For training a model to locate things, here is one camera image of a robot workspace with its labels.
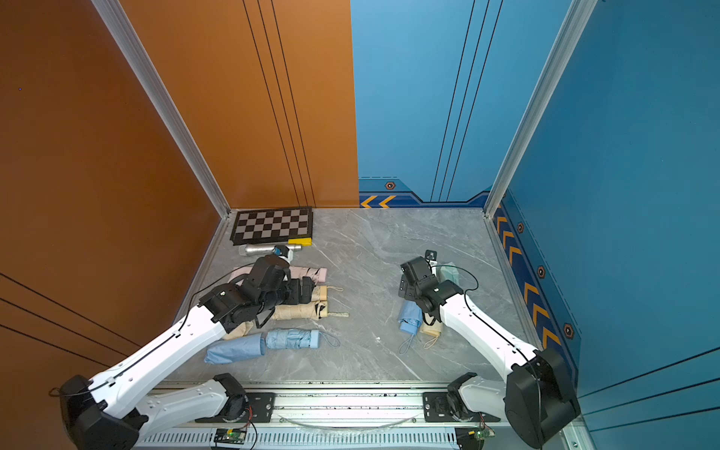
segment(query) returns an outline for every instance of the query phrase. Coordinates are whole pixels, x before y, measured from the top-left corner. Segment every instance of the orange wall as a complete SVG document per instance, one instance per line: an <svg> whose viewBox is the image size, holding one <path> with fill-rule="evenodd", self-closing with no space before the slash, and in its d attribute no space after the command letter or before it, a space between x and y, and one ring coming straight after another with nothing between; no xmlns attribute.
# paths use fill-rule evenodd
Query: orange wall
<svg viewBox="0 0 720 450"><path fill-rule="evenodd" d="M349 0L122 6L231 207L357 206Z"/></svg>
<svg viewBox="0 0 720 450"><path fill-rule="evenodd" d="M172 321L219 218L87 0L0 3L0 272L138 344ZM0 277L0 325L114 364L138 346ZM3 448L72 449L57 399L104 367L0 327Z"/></svg>

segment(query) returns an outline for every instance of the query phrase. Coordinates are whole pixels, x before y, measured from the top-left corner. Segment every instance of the vent grille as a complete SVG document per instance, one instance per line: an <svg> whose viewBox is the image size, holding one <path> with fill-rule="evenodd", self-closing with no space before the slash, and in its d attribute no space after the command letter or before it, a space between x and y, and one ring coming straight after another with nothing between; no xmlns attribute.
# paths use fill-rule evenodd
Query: vent grille
<svg viewBox="0 0 720 450"><path fill-rule="evenodd" d="M215 428L185 431L173 428L148 436L137 447L213 447ZM221 444L222 448L249 449L255 440L250 430L243 445ZM453 428L401 428L393 431L300 431L288 428L258 427L256 450L292 449L381 449L412 447L413 449L457 449Z"/></svg>
<svg viewBox="0 0 720 450"><path fill-rule="evenodd" d="M248 434L251 445L254 433ZM378 449L412 446L414 449L456 448L452 429L408 429L385 432L259 431L256 449Z"/></svg>
<svg viewBox="0 0 720 450"><path fill-rule="evenodd" d="M164 447L167 444L173 444L175 447L207 447L213 445L214 437L214 428L206 428L202 431L182 431L182 428L173 428L172 431L152 434L137 445Z"/></svg>

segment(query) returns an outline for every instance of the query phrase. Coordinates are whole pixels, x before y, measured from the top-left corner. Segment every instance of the black line on wall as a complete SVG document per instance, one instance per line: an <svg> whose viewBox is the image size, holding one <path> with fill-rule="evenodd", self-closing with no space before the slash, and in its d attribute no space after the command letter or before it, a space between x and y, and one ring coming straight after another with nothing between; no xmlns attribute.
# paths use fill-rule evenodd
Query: black line on wall
<svg viewBox="0 0 720 450"><path fill-rule="evenodd" d="M63 305L62 303L56 302L55 300L51 299L51 298L48 297L47 295L40 294L38 291L34 290L33 288L24 285L23 283L17 281L16 279L10 278L9 276L7 276L6 274L3 274L2 272L0 272L0 276L4 277L5 279L8 279L9 281L17 284L17 285L20 286L20 287L24 287L25 289L29 290L29 291L32 292L33 294L36 294L36 295L41 296L42 298L44 298L44 299L47 300L48 302L55 303L57 306L63 308L64 310L70 311L70 312L72 312L74 315L77 315L77 316L79 316L79 317L87 320L88 322L93 323L93 324L99 326L99 327L102 328L103 330L109 331L110 333L116 335L117 337L122 338L122 339L125 339L127 342L129 342L129 343L131 343L131 344L134 344L134 345L136 345L136 346L138 346L138 347L141 346L139 343L136 343L136 342L134 342L134 341L131 341L130 339L124 337L123 335L121 335L121 334L119 334L119 333L115 333L113 330L109 329L108 327L104 327L103 325L100 325L98 322L95 322L94 320L85 317L84 315L80 314L79 312L77 312L77 311L75 311L75 310L72 310L72 309L69 308L69 307L66 307L66 306Z"/></svg>
<svg viewBox="0 0 720 450"><path fill-rule="evenodd" d="M448 125L450 125L450 114L452 113L452 104L455 102L455 91L457 90L457 81L460 79L460 68L462 67L462 58L465 55L465 46L467 45L467 35L470 33L470 22L472 22L472 12L475 10L475 0L472 0L472 8L470 8L470 18L467 20L467 30L465 31L465 41L462 43L462 52L460 53L460 64L457 65L457 75L455 75L455 87L452 89L452 98L450 99L450 110L448 110L448 119L445 122L445 132L443 133L443 143L440 144L440 156L438 156L438 167L435 169L435 179L433 180L433 191L430 193L430 200L435 195L435 185L438 182L438 172L440 171L440 161L443 159L443 147L445 146L445 137L448 134Z"/></svg>
<svg viewBox="0 0 720 450"><path fill-rule="evenodd" d="M453 169L453 171L452 171L452 179L450 180L450 187L448 188L447 197L445 197L446 202L450 198L450 191L452 189L452 184L455 181L455 172L457 172L457 165L460 162L460 155L462 154L462 147L463 147L463 145L465 145L465 137L467 136L467 129L470 126L470 120L472 119L472 110L475 108L475 100L477 100L477 92L480 90L480 83L482 83L482 74L485 73L485 65L487 64L487 56L490 54L490 47L492 47L492 39L495 36L495 29L498 28L498 19L500 18L500 12L503 10L503 2L504 1L505 0L500 0L500 8L498 8L498 16L495 18L495 26L492 27L492 34L490 35L490 43L487 45L487 52L485 52L485 62L482 63L482 70L480 71L480 80L477 81L477 88L475 89L475 97L472 100L472 106L470 107L470 116L467 118L467 124L465 124L465 133L462 135L462 142L460 143L460 150L458 150L458 152L457 152L457 160L455 161L455 169Z"/></svg>
<svg viewBox="0 0 720 450"><path fill-rule="evenodd" d="M455 146L455 139L457 138L457 130L458 130L458 128L460 128L460 120L462 119L462 110L465 108L465 99L467 98L467 89L470 86L470 79L472 78L472 69L475 67L475 58L477 57L477 49L480 47L480 38L482 37L482 31L485 28L485 19L487 18L487 9L488 8L490 8L490 0L487 0L487 6L485 7L485 15L482 16L482 24L480 25L480 33L477 35L477 44L475 44L475 53L472 56L472 64L470 64L470 74L467 76L467 84L465 84L465 93L462 95L462 103L460 104L460 114L457 116L457 123L455 124L455 133L453 134L452 144L450 145L450 154L448 155L448 162L445 165L445 175L443 175L443 184L440 186L440 194L438 195L438 201L443 196L443 189L445 188L445 180L448 176L448 168L450 167L450 160L452 159L452 149Z"/></svg>
<svg viewBox="0 0 720 450"><path fill-rule="evenodd" d="M260 63L260 71L263 73L263 80L265 81L265 89L268 91L268 99L270 100L270 107L272 108L272 115L275 117L275 125L277 126L277 134L280 137L280 144L282 144L282 152L285 153L285 161L287 162L287 171L290 173L290 181L292 182L292 188L295 190L295 199L297 200L297 206L300 206L300 196L297 195L297 188L295 188L295 180L292 177L292 170L290 169L290 160L287 157L287 150L285 150L285 142L282 140L282 133L280 132L280 122L277 120L277 114L275 114L275 106L272 104L272 96L270 95L270 86L268 86L268 80L265 77L265 69L263 68L263 61L260 59L260 50L258 50L258 43L255 40L255 32L253 31L253 25L250 23L250 14L248 14L248 6L243 0L243 8L245 8L245 16L248 18L248 26L250 27L250 34L253 36L253 44L255 44L255 52L258 54L258 62Z"/></svg>
<svg viewBox="0 0 720 450"><path fill-rule="evenodd" d="M260 7L260 0L258 2L258 9L260 9L260 20L263 22L263 30L265 31L265 41L268 43L268 51L270 52L270 61L272 62L272 70L275 72L275 81L277 82L277 90L280 93L280 103L282 104L282 110L285 113L285 123L287 123L287 132L290 134L290 144L292 144L292 153L295 155L295 164L297 165L297 174L300 176L300 185L302 186L302 195L305 197L305 204L307 204L307 192L305 191L305 182L302 180L302 172L300 171L300 162L297 160L297 151L295 150L295 140L292 138L292 130L290 130L290 120L287 118L287 109L285 109L285 100L282 98L282 88L280 87L280 78L277 76L277 68L275 67L275 58L272 55L272 47L270 46L270 39L268 38L268 30L265 27L265 18L263 17L263 9Z"/></svg>
<svg viewBox="0 0 720 450"><path fill-rule="evenodd" d="M655 422L656 420L664 420L664 419L672 419L676 417L683 417L684 415L691 415L691 414L699 414L699 413L708 413L710 411L720 410L720 406L713 406L712 408L705 408L702 410L695 410L695 411L688 411L686 413L678 413L678 414L672 414L672 415L664 415L662 417L656 417L653 419L645 419L645 420L638 420L637 422L630 422L630 423L622 423L621 425L613 425L613 426L606 426L604 428L597 428L595 430L588 430L591 433L594 433L596 431L603 431L603 430L611 430L613 428L620 428L623 426L630 426L630 425L637 425L638 423L648 423L648 422Z"/></svg>
<svg viewBox="0 0 720 450"><path fill-rule="evenodd" d="M676 361L676 362L674 362L674 363L668 364L667 366L658 367L657 369L653 369L653 370L651 370L651 371L649 371L649 372L645 372L645 373L643 373L643 374L636 375L635 377L628 378L628 379L624 379L624 380L621 381L621 382L617 382L617 383L611 384L611 385L609 385L609 386L601 387L601 388L598 389L598 390L594 390L594 391L589 392L589 393L587 393L587 394L583 394L583 395L579 396L578 398L583 398L583 397L587 397L588 395L597 394L598 392L604 391L604 390L606 390L606 389L610 389L611 387L619 386L620 384L630 382L630 381L632 381L632 380L634 380L634 379L638 379L638 378L642 378L642 377L644 377L644 376L646 376L646 375L654 374L655 372L659 372L659 371L661 371L661 370L667 369L667 368L672 367L672 366L677 366L678 364L682 364L682 363L684 363L684 362L690 361L691 359L699 358L700 356L705 356L705 355L707 355L707 354L711 354L711 353L713 353L714 351L718 351L718 350L720 350L720 347L712 348L712 349L710 349L710 350L708 350L708 351L704 351L704 352L702 352L702 353L698 353L698 354L692 355L692 356L690 356L690 357L688 357L688 358L681 359L681 360Z"/></svg>
<svg viewBox="0 0 720 450"><path fill-rule="evenodd" d="M713 378L713 379L709 379L709 380L704 381L704 382L699 382L699 383L695 383L695 384L690 384L690 385L688 385L688 386L679 387L679 388L677 388L677 389L673 389L673 390L661 392L661 393L659 393L659 394L648 395L647 397L639 398L639 399L637 399L637 400L630 400L629 402L620 403L619 405L608 406L607 408L602 408L602 409L600 409L600 410L591 411L591 412L589 412L589 413L582 413L582 415L589 415L589 414L601 413L601 412L603 412L603 411L611 410L611 409L613 409L613 408L619 408L619 407L621 407L621 406L630 405L631 403L637 403L637 402L641 402L641 401L643 401L643 400L649 400L649 399L651 399L651 398L661 397L661 396L666 395L666 394L672 394L672 393L674 393L674 392L684 391L684 390L690 389L690 388L692 388L692 387L703 386L704 384L710 384L710 383L714 383L714 382L717 382L717 381L720 381L720 377L718 377L718 378Z"/></svg>
<svg viewBox="0 0 720 450"><path fill-rule="evenodd" d="M272 15L275 18L275 28L277 29L277 39L280 41L280 51L282 52L282 63L285 65L285 74L287 75L287 85L290 87L290 101L292 108L295 111L295 122L297 123L297 132L300 134L300 147L302 149L302 156L305 158L305 169L307 170L307 180L310 182L310 193L312 195L312 205L317 207L315 202L315 190L312 188L312 176L310 175L310 167L307 164L307 155L305 154L305 143L302 141L302 129L300 128L300 119L297 116L297 107L295 106L295 96L292 93L292 83L290 83L290 72L287 70L287 61L285 60L285 49L282 47L282 38L280 37L280 26L277 23L277 15L275 14L275 3L274 0L270 0L272 5Z"/></svg>
<svg viewBox="0 0 720 450"><path fill-rule="evenodd" d="M27 312L28 314L34 315L36 318L43 319L43 320L46 321L46 322L50 322L50 323L52 323L53 325L56 325L56 326L62 328L63 330L67 330L67 331L71 332L72 334L76 334L76 335L78 335L78 336L80 336L80 337L82 337L82 338L85 338L85 339L87 339L88 341L95 342L97 345L103 346L103 347L105 347L105 348L107 348L107 349L109 349L109 350L112 350L112 351L114 351L114 352L117 353L117 354L121 354L121 355L126 356L126 357L129 356L129 355L126 355L126 354L122 353L121 351L115 350L115 349L112 348L112 347L108 347L108 346L106 346L106 345L103 344L103 343L100 343L100 342L98 342L98 341L95 341L93 338L89 338L89 337L85 336L84 334L80 334L80 333L78 333L78 332L75 331L75 330L71 330L70 328L67 328L67 327L65 327L65 326L62 326L61 324L59 324L59 323L57 323L57 322L54 322L54 321L52 321L52 320L50 320L50 319L48 319L48 318L45 318L45 317L43 317L43 316L41 316L41 315L39 315L39 314L36 314L36 313L34 313L33 311L26 310L26 309L23 308L22 306L16 305L15 303L13 303L13 302L11 302L11 301L9 301L9 300L6 300L6 299L4 299L4 298L2 298L2 297L0 297L0 301L5 302L5 303L7 303L8 305L12 305L12 306L16 307L16 308L19 309L19 310L25 311L25 312Z"/></svg>
<svg viewBox="0 0 720 450"><path fill-rule="evenodd" d="M72 350L68 350L68 349L66 349L66 348L63 348L63 347L60 347L60 346L56 346L54 343L49 343L49 342L47 342L47 341L44 341L43 339L36 338L36 337L31 336L31 335L29 335L29 334L27 334L27 333L23 333L22 331L18 331L18 330L14 329L14 328L10 328L9 326L2 325L1 323L0 323L0 327L5 328L6 330L13 331L13 332L15 332L15 333L17 333L17 334L20 334L20 335L22 335L22 336L25 336L26 338L30 338L30 339L34 339L34 340L36 340L36 341L38 341L38 342L46 343L47 345L49 345L49 346L51 346L51 347L55 347L55 348L57 348L58 350L66 351L66 352L68 352L68 353L70 353L70 354L73 354L73 355L75 355L75 356L80 356L81 358L85 358L85 359L87 359L88 361L92 361L92 362L94 362L94 363L98 363L98 364L100 364L101 366L110 367L110 364L105 364L105 363L101 363L100 361L95 361L95 360L92 359L92 358L88 358L87 356L81 355L81 354L79 354L79 353L75 353L75 352L72 351Z"/></svg>

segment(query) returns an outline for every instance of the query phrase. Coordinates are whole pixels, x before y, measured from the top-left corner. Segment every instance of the gray marble floor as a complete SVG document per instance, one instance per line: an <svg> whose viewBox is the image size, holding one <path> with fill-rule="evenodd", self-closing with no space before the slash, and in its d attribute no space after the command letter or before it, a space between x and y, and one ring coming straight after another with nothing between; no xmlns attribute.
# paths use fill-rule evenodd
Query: gray marble floor
<svg viewBox="0 0 720 450"><path fill-rule="evenodd" d="M326 284L345 289L330 291L330 310L349 312L350 318L271 320L264 330L319 328L336 336L341 347L323 342L316 350L268 350L264 357L224 365L205 364L205 352L200 351L168 380L205 381L223 372L240 382L450 382L465 372L500 380L487 360L448 328L430 349L423 348L429 337L419 333L406 354L398 353L408 337L397 324L400 264L428 248L438 251L441 264L453 263L475 274L480 288L469 294L472 301L525 338L480 215L472 209L315 210L313 245L296 253L292 264L327 267ZM203 285L252 260L238 255L228 228ZM461 275L460 284L473 287L474 281Z"/></svg>

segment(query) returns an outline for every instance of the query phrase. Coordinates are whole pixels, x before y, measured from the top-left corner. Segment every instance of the checkerboard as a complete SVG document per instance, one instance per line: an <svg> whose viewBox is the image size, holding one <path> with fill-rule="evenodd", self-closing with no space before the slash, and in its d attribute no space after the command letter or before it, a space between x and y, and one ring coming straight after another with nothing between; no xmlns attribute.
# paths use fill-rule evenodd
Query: checkerboard
<svg viewBox="0 0 720 450"><path fill-rule="evenodd" d="M312 208L240 211L230 240L236 246L312 237Z"/></svg>

